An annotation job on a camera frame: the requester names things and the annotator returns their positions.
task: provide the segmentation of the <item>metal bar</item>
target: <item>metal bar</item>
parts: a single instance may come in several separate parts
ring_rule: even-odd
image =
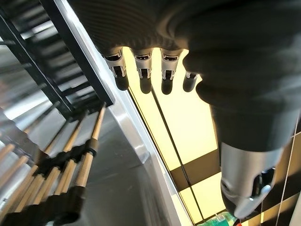
[[[189,188],[190,188],[190,190],[191,190],[193,199],[194,199],[194,201],[196,202],[196,205],[197,205],[197,207],[198,207],[198,211],[199,211],[199,213],[200,213],[200,215],[201,215],[201,217],[202,217],[202,222],[204,222],[204,221],[205,221],[205,218],[204,218],[204,216],[203,216],[203,213],[202,213],[201,208],[200,208],[200,206],[199,206],[199,204],[198,204],[197,198],[196,198],[196,196],[195,196],[195,194],[194,194],[194,191],[193,191],[193,189],[192,189],[191,182],[190,182],[189,177],[188,177],[188,175],[187,175],[187,172],[186,172],[186,170],[185,170],[185,168],[184,168],[184,165],[183,165],[183,162],[182,162],[182,160],[181,160],[180,154],[179,154],[178,149],[177,149],[177,147],[176,147],[176,145],[175,145],[173,136],[171,135],[169,126],[168,126],[168,124],[167,124],[167,121],[166,121],[166,119],[165,119],[165,116],[164,116],[164,114],[163,114],[162,108],[161,108],[161,106],[160,106],[160,103],[159,103],[159,101],[158,101],[157,95],[156,95],[155,90],[154,90],[153,87],[151,88],[151,93],[152,93],[152,95],[153,95],[153,97],[154,97],[154,100],[155,100],[155,102],[156,102],[157,108],[158,108],[158,110],[159,110],[159,112],[160,112],[162,121],[163,121],[163,123],[164,123],[164,125],[165,125],[165,128],[166,128],[167,133],[168,133],[169,138],[170,138],[170,141],[171,141],[171,143],[172,143],[172,145],[173,145],[173,147],[174,147],[174,151],[175,151],[175,153],[176,153],[176,155],[177,155],[177,157],[178,157],[178,160],[179,160],[179,162],[180,162],[181,169],[182,169],[182,171],[183,171],[183,174],[184,174],[184,176],[185,176],[185,179],[186,179],[186,181],[187,181],[187,184],[188,184],[188,186],[189,186]]]
[[[16,44],[9,45],[10,51],[17,57],[21,64],[30,63],[32,66],[27,67],[26,71],[34,79],[37,85],[46,84],[42,91],[46,94],[52,103],[59,101],[61,104],[58,106],[58,110],[62,115],[70,115],[73,111],[71,103],[62,94],[58,86],[51,81],[37,66],[34,60],[30,57],[28,51],[25,48],[24,40],[16,30],[16,28],[5,19],[5,14],[0,10],[0,36],[5,40],[12,40]]]
[[[102,106],[102,108],[98,112],[98,116],[96,118],[93,132],[91,135],[92,139],[98,140],[101,124],[103,122],[104,113],[105,113],[105,104]],[[82,187],[86,186],[87,179],[88,179],[89,172],[90,172],[91,165],[92,165],[92,161],[93,161],[93,155],[91,153],[86,153],[83,157],[83,161],[81,161],[82,165],[79,170],[79,174],[76,179],[75,185],[82,186]]]
[[[64,16],[62,15],[63,13],[66,12],[61,12],[57,4],[53,0],[40,0],[40,2],[44,7],[44,9],[46,10],[46,12],[48,13],[51,21],[53,22],[60,36],[66,43],[68,49],[74,56],[78,65],[81,67],[83,73],[85,74],[86,78],[90,82],[91,86],[95,90],[97,96],[101,100],[105,101],[108,106],[112,105],[113,101],[105,91],[93,66],[91,65],[90,61],[87,59],[87,56],[84,53],[82,47],[79,45],[76,37],[73,35],[70,29],[70,24],[67,24]]]

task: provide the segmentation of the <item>black tile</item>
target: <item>black tile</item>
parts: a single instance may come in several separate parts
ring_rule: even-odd
[[[221,171],[219,163],[219,151],[214,150],[199,158],[184,164],[185,171],[191,185],[195,185]],[[178,191],[188,188],[189,185],[181,167],[172,170],[171,175]]]
[[[293,215],[293,211],[298,201],[298,197],[299,193],[289,197],[288,199],[285,199],[282,202],[277,226],[289,225],[289,222],[291,221]]]

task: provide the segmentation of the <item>yellow light panel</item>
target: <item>yellow light panel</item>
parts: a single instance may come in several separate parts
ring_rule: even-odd
[[[142,114],[146,119],[147,124],[150,127],[150,130],[156,140],[156,143],[159,146],[159,149],[164,157],[168,169],[173,170],[180,166],[180,162],[178,161],[178,158],[174,152],[174,148],[163,124],[159,110],[152,97],[152,94],[144,94],[140,90],[139,75],[131,50],[129,48],[123,48],[123,53],[126,60],[127,76],[130,88],[142,111]]]
[[[218,173],[192,186],[204,218],[226,208],[222,201],[221,177],[222,173]]]
[[[180,203],[180,200],[178,199],[178,196],[176,194],[171,196],[175,210],[179,216],[179,220],[182,226],[191,226],[190,219],[188,218],[185,210],[183,209],[182,204]]]
[[[186,188],[183,191],[180,192],[181,197],[183,198],[183,201],[192,217],[192,220],[194,223],[200,222],[202,219],[201,214],[199,213],[198,206],[196,202],[194,201],[192,192],[190,188]]]
[[[152,85],[183,164],[217,148],[209,105],[197,96],[195,90],[186,93],[182,88],[185,76],[182,60],[187,53],[188,51],[185,50],[181,54],[171,94],[164,95],[161,91],[161,54],[158,48],[155,48],[152,53],[151,74]],[[124,55],[131,90],[156,139],[169,170],[173,170],[179,167],[180,164],[152,94],[143,94],[140,91],[135,60],[129,48],[124,48]]]

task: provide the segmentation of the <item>robotic hand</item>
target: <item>robotic hand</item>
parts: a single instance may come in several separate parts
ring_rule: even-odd
[[[273,187],[301,108],[301,0],[70,4],[122,90],[128,87],[122,46],[133,51],[144,93],[151,88],[152,48],[161,48],[165,94],[182,49],[189,50],[183,88],[191,91],[201,75],[196,92],[215,122],[225,206],[237,218],[252,213]]]

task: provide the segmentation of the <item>wooden dowel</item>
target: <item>wooden dowel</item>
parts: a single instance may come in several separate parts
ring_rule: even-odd
[[[25,195],[23,196],[22,200],[20,201],[20,203],[18,204],[15,212],[21,212],[22,209],[24,208],[24,206],[26,205],[26,203],[28,202],[32,192],[34,192],[35,190],[35,186],[37,184],[39,184],[40,179],[43,178],[43,176],[41,174],[37,175],[35,177],[35,179],[33,180],[33,182],[31,183],[31,185],[29,186],[29,188],[27,189]]]
[[[16,146],[14,144],[8,144],[4,148],[2,148],[0,152],[0,162],[4,159],[4,157],[12,152]]]
[[[91,169],[93,161],[93,155],[91,153],[86,153],[84,157],[84,161],[79,170],[78,177],[76,179],[75,185],[85,187],[87,184],[89,172]]]
[[[27,163],[28,157],[22,156],[18,161],[9,168],[0,178],[0,188],[13,176],[13,174],[24,164]]]
[[[12,195],[9,197],[8,202],[3,207],[2,212],[0,212],[0,222],[3,220],[5,215],[9,213],[11,207],[15,204],[15,201],[20,198],[20,195],[25,190],[25,188],[31,183],[33,180],[33,173],[37,170],[38,166],[33,166],[31,170],[28,172],[24,180],[21,182],[19,187],[12,193]]]

